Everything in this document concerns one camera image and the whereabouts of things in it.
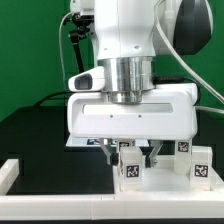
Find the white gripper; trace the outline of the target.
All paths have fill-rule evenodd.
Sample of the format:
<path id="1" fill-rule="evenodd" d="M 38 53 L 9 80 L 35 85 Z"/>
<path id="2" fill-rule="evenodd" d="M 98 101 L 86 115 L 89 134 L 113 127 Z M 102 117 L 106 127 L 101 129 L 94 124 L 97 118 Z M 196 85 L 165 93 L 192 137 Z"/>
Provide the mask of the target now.
<path id="1" fill-rule="evenodd" d="M 119 162 L 112 139 L 149 139 L 152 151 L 145 156 L 145 166 L 154 167 L 162 140 L 189 140 L 197 132 L 194 83 L 161 84 L 143 92 L 139 103 L 127 104 L 108 100 L 101 66 L 71 77 L 68 86 L 72 92 L 67 104 L 69 133 L 77 138 L 100 138 L 108 165 Z"/>

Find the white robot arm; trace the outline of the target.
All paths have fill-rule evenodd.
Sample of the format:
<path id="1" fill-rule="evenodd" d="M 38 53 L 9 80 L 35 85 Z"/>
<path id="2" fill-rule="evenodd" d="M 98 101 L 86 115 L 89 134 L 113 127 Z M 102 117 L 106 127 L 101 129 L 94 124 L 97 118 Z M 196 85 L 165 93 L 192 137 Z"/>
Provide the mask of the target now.
<path id="1" fill-rule="evenodd" d="M 73 137 L 189 141 L 197 132 L 194 84 L 160 81 L 154 57 L 193 55 L 212 35 L 207 0 L 94 0 L 90 18 L 95 66 L 69 79 L 68 130 Z"/>

